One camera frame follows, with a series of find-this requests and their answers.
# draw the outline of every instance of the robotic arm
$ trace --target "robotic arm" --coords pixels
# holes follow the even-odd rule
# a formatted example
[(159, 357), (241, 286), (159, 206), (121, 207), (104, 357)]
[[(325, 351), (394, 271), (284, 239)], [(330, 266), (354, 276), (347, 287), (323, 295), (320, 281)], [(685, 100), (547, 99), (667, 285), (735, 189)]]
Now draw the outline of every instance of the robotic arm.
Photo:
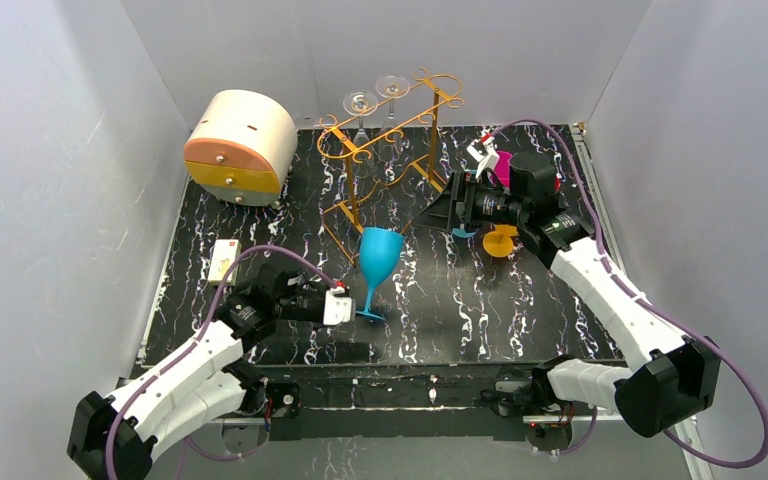
[[(515, 225), (526, 249), (596, 314), (628, 364), (609, 367), (562, 355), (535, 367), (530, 385), (518, 398), (537, 408), (580, 401), (619, 412), (644, 437), (710, 407), (719, 358), (635, 302), (644, 294), (610, 257), (598, 253), (593, 229), (563, 207), (552, 162), (540, 153), (514, 155), (508, 189), (487, 166), (498, 158), (492, 144), (475, 142), (469, 151), (485, 168), (477, 174), (453, 172), (416, 225), (446, 232), (490, 223)], [(603, 268), (603, 262), (613, 268)], [(624, 292), (613, 275), (637, 297)]]
[[(275, 331), (277, 320), (334, 326), (351, 321), (354, 311), (345, 287), (329, 288), (298, 270), (264, 264), (256, 279), (231, 292), (204, 336), (193, 335), (107, 396), (91, 392), (84, 397), (75, 410), (69, 456), (90, 478), (108, 478), (105, 441), (117, 413), (127, 409), (115, 432), (114, 465), (119, 478), (145, 478), (164, 451), (202, 425), (235, 411), (259, 410), (266, 377), (242, 357)], [(175, 368), (168, 368), (172, 363)], [(127, 405), (138, 391), (142, 394)]]

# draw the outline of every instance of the white wall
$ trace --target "white wall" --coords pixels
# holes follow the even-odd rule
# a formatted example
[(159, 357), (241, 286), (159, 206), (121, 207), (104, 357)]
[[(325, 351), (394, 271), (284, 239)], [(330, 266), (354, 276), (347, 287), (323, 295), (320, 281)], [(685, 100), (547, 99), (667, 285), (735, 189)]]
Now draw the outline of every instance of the white wall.
[(74, 408), (133, 362), (187, 134), (117, 0), (0, 2), (0, 479), (82, 478)]
[[(385, 74), (464, 84), (441, 124), (589, 117), (649, 0), (122, 0), (190, 126), (228, 88), (281, 102), (300, 127)], [(430, 92), (400, 102), (431, 104)]]
[[(768, 2), (656, 0), (589, 125), (632, 278), (709, 334), (768, 403)], [(700, 415), (709, 453), (737, 460), (760, 420), (723, 367)], [(768, 478), (768, 460), (717, 478)]]

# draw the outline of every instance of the gray floor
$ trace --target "gray floor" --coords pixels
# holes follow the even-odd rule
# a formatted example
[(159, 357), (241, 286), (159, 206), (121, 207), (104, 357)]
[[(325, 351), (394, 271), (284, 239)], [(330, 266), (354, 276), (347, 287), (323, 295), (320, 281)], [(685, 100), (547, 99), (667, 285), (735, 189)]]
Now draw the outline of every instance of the gray floor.
[[(575, 422), (575, 435), (587, 422)], [(220, 427), (209, 425), (194, 438), (223, 454)], [(150, 480), (175, 476), (179, 446), (154, 466)], [(588, 444), (558, 459), (532, 454), (525, 442), (489, 438), (331, 438), (268, 443), (245, 462), (214, 462), (189, 450), (182, 479), (540, 480), (689, 479), (681, 451), (664, 436), (644, 439), (625, 424), (602, 421)]]

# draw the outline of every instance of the wine glass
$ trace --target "wine glass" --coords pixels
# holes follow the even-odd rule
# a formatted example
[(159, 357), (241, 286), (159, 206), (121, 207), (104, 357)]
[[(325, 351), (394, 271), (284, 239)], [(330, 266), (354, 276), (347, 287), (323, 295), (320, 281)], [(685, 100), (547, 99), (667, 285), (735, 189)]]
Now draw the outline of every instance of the wine glass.
[[(396, 120), (396, 99), (408, 94), (410, 82), (405, 77), (386, 75), (375, 82), (375, 89), (378, 90), (379, 95), (390, 99), (390, 111), (387, 113), (387, 119), (384, 120), (384, 124), (381, 125), (381, 135), (386, 135), (387, 132), (393, 130), (393, 128), (401, 123)], [(402, 153), (402, 132), (393, 132), (385, 139), (378, 141), (377, 147), (378, 158), (380, 159), (400, 155)]]
[(358, 315), (384, 320), (384, 317), (370, 312), (369, 305), (372, 303), (375, 289), (384, 280), (390, 278), (393, 270), (396, 269), (404, 244), (405, 237), (399, 232), (376, 227), (363, 229), (363, 234), (360, 237), (358, 262), (360, 263), (360, 273), (366, 280), (367, 291), (366, 306), (357, 312)]
[[(372, 92), (352, 92), (343, 98), (343, 108), (349, 115), (355, 115), (358, 117), (358, 131), (355, 137), (352, 139), (352, 143), (356, 147), (362, 147), (369, 143), (369, 135), (366, 133), (366, 129), (363, 127), (363, 117), (372, 115), (375, 109), (378, 108), (378, 97)], [(375, 171), (375, 165), (372, 163), (372, 152), (362, 150), (358, 152), (354, 157), (360, 163), (353, 165), (354, 174), (358, 178), (368, 177)]]

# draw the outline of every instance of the black marble surface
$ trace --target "black marble surface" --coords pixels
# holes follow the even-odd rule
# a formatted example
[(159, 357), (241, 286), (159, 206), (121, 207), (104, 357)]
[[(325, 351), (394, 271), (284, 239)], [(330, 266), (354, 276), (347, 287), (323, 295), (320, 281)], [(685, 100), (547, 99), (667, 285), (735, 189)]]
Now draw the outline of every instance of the black marble surface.
[[(559, 129), (575, 152), (569, 130)], [(487, 131), (442, 128), (438, 171), (474, 168), (467, 142)], [(206, 314), (213, 294), (206, 288), (207, 260), (217, 238), (237, 238), (244, 246), (273, 243), (303, 254), (346, 282), (362, 304), (366, 287), (360, 271), (322, 228), (323, 210), (345, 198), (347, 188), (342, 163), (318, 153), (319, 133), (299, 133), (294, 168), (278, 209), (224, 203), (189, 183), (155, 302), (144, 365), (155, 365), (182, 344)], [(376, 175), (400, 174), (410, 159), (428, 151), (428, 133), (408, 129), (400, 158), (379, 162)], [(338, 150), (337, 141), (329, 140), (329, 148)], [(536, 149), (552, 156), (563, 198), (573, 212), (584, 213), (569, 164), (539, 127), (501, 133), (497, 149), (514, 153)], [(361, 181), (361, 195), (370, 186), (371, 180)], [(435, 193), (419, 174), (408, 173), (402, 183), (379, 189), (361, 207), (363, 223), (401, 228)], [(357, 248), (360, 237), (342, 215), (331, 214), (325, 221), (351, 250)], [(480, 242), (481, 234), (460, 239), (428, 229), (409, 230), (392, 280), (379, 287), (373, 303), (385, 322), (358, 317), (351, 324), (319, 330), (281, 322), (276, 334), (250, 351), (248, 358), (258, 364), (393, 364), (539, 361), (559, 353), (596, 359), (621, 356), (581, 300), (521, 245), (509, 258), (494, 259)], [(264, 256), (254, 257), (243, 265), (242, 273), (253, 273), (263, 261)]]

